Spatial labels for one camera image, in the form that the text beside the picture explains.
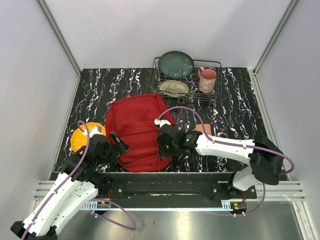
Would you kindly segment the red student backpack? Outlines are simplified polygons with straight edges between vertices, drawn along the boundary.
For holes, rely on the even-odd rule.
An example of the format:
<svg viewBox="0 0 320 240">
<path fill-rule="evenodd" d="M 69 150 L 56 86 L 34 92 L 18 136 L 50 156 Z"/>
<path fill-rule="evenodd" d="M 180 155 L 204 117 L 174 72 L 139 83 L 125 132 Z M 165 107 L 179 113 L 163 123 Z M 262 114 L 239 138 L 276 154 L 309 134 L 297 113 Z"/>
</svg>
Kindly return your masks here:
<svg viewBox="0 0 320 240">
<path fill-rule="evenodd" d="M 154 172 L 172 161 L 171 157 L 158 157 L 158 128 L 154 125 L 155 119 L 167 109 L 163 98 L 154 93 L 123 98 L 111 104 L 105 119 L 106 135 L 111 141 L 110 133 L 114 132 L 129 146 L 117 159 L 125 170 Z"/>
</svg>

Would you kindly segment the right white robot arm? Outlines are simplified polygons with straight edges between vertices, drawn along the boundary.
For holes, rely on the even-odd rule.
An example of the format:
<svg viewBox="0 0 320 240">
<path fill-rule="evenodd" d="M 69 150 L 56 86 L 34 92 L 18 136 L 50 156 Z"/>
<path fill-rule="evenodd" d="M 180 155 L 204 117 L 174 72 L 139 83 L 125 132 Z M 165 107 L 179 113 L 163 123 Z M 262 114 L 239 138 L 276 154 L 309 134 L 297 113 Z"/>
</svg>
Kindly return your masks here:
<svg viewBox="0 0 320 240">
<path fill-rule="evenodd" d="M 243 163 L 246 167 L 230 177 L 221 193 L 226 198 L 239 198 L 250 187 L 259 183 L 279 184 L 284 155 L 267 137 L 261 140 L 236 140 L 215 137 L 201 131 L 182 132 L 172 125 L 158 125 L 156 136 L 159 157 L 166 159 L 176 154 L 216 156 Z"/>
</svg>

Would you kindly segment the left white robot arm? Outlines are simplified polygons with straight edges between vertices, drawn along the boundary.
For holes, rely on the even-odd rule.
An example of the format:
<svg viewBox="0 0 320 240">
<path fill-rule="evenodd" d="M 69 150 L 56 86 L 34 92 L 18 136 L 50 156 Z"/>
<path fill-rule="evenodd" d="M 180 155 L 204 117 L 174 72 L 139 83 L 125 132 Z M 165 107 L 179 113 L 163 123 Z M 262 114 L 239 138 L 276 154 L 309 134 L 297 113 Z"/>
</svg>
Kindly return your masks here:
<svg viewBox="0 0 320 240">
<path fill-rule="evenodd" d="M 110 194 L 108 177 L 96 170 L 104 161 L 116 160 L 129 150 L 114 132 L 111 141 L 91 133 L 87 144 L 67 157 L 53 186 L 36 209 L 10 230 L 21 240 L 56 240 L 66 223 L 91 199 Z"/>
</svg>

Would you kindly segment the pink leather wallet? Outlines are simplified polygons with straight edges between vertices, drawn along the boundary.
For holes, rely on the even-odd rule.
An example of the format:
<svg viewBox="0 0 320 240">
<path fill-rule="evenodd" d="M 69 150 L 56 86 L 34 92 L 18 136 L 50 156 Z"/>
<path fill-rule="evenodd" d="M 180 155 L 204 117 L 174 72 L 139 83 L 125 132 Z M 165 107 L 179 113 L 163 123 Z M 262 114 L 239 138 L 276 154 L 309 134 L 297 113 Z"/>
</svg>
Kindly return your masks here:
<svg viewBox="0 0 320 240">
<path fill-rule="evenodd" d="M 197 125 L 195 126 L 195 129 L 196 129 L 196 131 L 202 132 L 203 134 L 204 134 L 205 132 L 206 132 L 208 135 L 211 135 L 211 134 L 212 134 L 211 125 L 210 125 L 210 124 L 207 124 L 207 123 L 205 123 L 204 125 L 197 124 Z"/>
</svg>

